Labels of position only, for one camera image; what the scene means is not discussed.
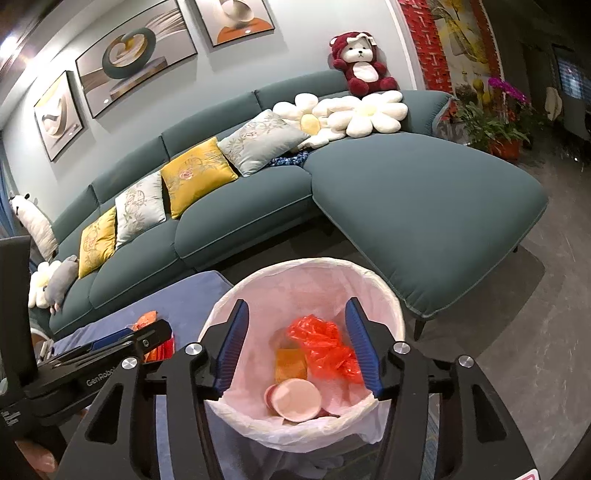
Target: stuffed bear face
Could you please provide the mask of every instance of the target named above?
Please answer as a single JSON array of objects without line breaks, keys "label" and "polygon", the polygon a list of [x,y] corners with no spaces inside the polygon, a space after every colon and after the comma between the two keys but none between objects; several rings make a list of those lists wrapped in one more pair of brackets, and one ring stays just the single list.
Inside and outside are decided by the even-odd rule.
[{"label": "stuffed bear face", "polygon": [[366,37],[361,37],[347,43],[340,57],[347,63],[355,63],[356,61],[370,62],[374,59],[374,51],[369,40]]}]

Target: picture frame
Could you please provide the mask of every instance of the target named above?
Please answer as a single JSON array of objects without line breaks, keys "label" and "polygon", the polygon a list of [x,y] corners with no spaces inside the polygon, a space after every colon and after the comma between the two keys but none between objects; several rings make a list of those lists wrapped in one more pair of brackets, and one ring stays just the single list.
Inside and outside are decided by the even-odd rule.
[{"label": "picture frame", "polygon": [[214,47],[275,30],[264,0],[194,0]]},{"label": "picture frame", "polygon": [[126,20],[76,59],[92,118],[146,80],[196,54],[176,0],[164,0]]},{"label": "picture frame", "polygon": [[33,107],[39,135],[52,162],[57,161],[65,148],[84,130],[72,83],[73,72],[65,70]]}]

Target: red plastic bag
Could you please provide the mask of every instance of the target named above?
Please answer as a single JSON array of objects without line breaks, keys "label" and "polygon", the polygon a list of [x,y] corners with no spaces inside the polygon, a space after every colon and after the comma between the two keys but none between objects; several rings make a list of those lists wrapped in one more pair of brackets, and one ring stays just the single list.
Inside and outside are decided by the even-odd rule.
[{"label": "red plastic bag", "polygon": [[325,380],[342,377],[351,383],[363,384],[363,376],[355,351],[340,338],[333,322],[307,315],[292,322],[287,336],[298,342],[306,353],[308,368],[314,377]]},{"label": "red plastic bag", "polygon": [[[144,313],[137,322],[135,322],[131,329],[134,332],[154,323],[156,321],[158,312],[153,310],[148,313]],[[162,345],[159,345],[154,350],[146,353],[144,361],[145,362],[157,362],[160,360],[168,360],[174,355],[174,337],[170,337],[166,340]]]}]

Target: human hand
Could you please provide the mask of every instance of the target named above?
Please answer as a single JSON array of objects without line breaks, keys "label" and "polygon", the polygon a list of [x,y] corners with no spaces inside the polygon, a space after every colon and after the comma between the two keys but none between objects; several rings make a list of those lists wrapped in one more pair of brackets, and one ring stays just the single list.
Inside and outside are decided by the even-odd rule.
[{"label": "human hand", "polygon": [[56,471],[57,462],[49,450],[28,440],[17,440],[17,446],[41,478],[47,479],[47,473]]}]

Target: stuffed animal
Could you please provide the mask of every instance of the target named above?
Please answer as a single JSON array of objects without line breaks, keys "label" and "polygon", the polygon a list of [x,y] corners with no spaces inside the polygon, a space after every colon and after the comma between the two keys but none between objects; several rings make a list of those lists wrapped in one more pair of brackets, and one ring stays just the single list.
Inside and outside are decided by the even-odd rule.
[{"label": "stuffed animal", "polygon": [[408,107],[401,101],[402,93],[396,90],[370,93],[361,100],[354,96],[334,98],[327,123],[330,129],[345,131],[353,138],[367,137],[374,129],[393,134],[402,128],[400,122],[408,115]]},{"label": "stuffed animal", "polygon": [[320,148],[328,142],[345,137],[345,129],[335,131],[328,127],[328,116],[331,114],[329,106],[333,99],[318,100],[311,93],[300,93],[295,96],[294,103],[279,102],[273,107],[273,112],[286,123],[311,135],[294,150],[303,148]]},{"label": "stuffed animal", "polygon": [[78,258],[75,255],[71,255],[59,265],[55,273],[51,276],[44,293],[45,300],[50,306],[52,315],[60,311],[66,293],[78,278],[78,269]]},{"label": "stuffed animal", "polygon": [[22,195],[11,197],[10,207],[21,225],[33,238],[43,258],[49,262],[56,256],[57,240],[47,217],[28,199],[28,193],[24,197]]},{"label": "stuffed animal", "polygon": [[49,283],[51,277],[61,265],[59,260],[51,263],[43,262],[37,267],[37,271],[31,275],[31,286],[29,288],[29,303],[30,309],[37,306],[40,309],[49,308],[49,302],[45,298],[45,287]]},{"label": "stuffed animal", "polygon": [[398,82],[386,77],[386,65],[378,62],[374,38],[367,32],[348,32],[333,38],[332,65],[347,78],[349,91],[363,97],[372,92],[398,90]]}]

